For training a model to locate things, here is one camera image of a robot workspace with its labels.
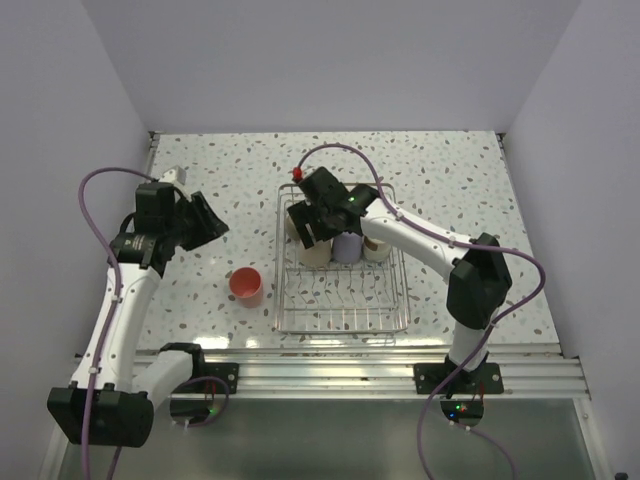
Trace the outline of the small grey-green mug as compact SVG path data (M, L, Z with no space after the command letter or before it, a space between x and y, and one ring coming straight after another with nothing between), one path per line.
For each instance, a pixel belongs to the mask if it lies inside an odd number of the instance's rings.
M300 240L300 236L297 232L296 226L293 222L293 220L291 219L290 216L287 216L285 218L285 231L287 233L287 235L294 241L297 242Z

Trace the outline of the steel cup with handle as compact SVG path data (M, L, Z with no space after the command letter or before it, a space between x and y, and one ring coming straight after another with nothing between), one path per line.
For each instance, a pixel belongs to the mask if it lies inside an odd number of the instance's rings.
M391 246L381 240L365 236L362 244L363 256L371 262L380 263L391 253Z

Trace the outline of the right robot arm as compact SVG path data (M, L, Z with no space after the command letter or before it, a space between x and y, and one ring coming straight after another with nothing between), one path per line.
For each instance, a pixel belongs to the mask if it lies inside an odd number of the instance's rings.
M403 212L370 185L347 188L324 167L309 175L296 167L293 182L304 199L289 207L288 214L305 248L343 233L356 234L396 248L441 276L447 284L446 309L455 321L445 379L461 393L476 386L487 357L484 335L512 286L496 238L482 234L458 240Z

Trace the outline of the red plastic cup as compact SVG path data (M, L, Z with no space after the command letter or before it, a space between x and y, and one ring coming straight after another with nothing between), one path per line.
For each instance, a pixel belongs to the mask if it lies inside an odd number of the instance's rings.
M263 300L263 281L260 273L252 267L235 270L229 279L229 289L245 308L256 308Z

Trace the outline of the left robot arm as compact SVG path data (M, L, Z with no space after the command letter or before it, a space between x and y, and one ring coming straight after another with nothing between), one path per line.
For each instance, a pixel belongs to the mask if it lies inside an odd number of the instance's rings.
M201 192L186 194L177 180L137 187L135 210L108 246L103 304L87 350L69 385L47 399L71 443L139 448L166 397L205 386L208 369L196 343L168 343L142 373L133 368L149 305L177 249L192 251L228 230Z

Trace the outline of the tall beige plastic cup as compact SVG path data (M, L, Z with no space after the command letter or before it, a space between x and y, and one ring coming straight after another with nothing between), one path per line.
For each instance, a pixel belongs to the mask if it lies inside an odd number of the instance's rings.
M332 258L332 244L330 241L319 241L306 248L302 242L297 245L297 256L301 264L308 268L322 268Z

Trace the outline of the purple plastic cup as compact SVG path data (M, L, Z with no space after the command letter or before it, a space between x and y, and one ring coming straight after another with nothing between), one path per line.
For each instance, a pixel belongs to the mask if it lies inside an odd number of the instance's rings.
M341 264L355 264L361 258L362 237L344 232L332 241L332 258Z

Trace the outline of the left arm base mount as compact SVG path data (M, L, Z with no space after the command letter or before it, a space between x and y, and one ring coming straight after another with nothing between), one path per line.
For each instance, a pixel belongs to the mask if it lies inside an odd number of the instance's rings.
M172 394L234 395L240 379L240 365L234 362L206 363L193 379L175 387Z

